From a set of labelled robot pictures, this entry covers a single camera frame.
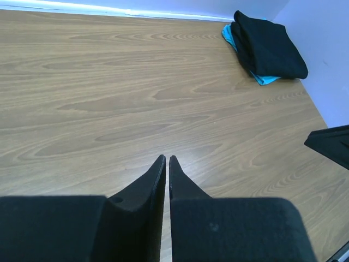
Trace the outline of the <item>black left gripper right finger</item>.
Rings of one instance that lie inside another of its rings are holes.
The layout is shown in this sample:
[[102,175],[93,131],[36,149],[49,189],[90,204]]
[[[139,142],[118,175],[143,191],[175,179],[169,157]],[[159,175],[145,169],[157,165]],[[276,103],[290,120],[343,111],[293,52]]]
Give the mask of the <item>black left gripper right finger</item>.
[[315,261],[301,215],[284,198],[213,198],[169,161],[173,261]]

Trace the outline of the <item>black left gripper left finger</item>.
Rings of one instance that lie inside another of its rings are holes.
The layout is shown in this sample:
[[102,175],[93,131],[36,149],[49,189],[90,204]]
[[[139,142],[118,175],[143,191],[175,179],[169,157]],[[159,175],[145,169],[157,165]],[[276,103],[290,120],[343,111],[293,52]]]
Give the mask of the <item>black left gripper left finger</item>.
[[1,197],[1,261],[159,261],[166,159],[103,195]]

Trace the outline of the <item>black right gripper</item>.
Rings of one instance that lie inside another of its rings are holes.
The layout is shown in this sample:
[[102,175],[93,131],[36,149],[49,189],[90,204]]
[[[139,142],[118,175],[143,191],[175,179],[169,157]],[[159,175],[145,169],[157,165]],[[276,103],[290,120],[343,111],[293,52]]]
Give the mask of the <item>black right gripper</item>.
[[348,125],[312,131],[304,145],[348,169]]

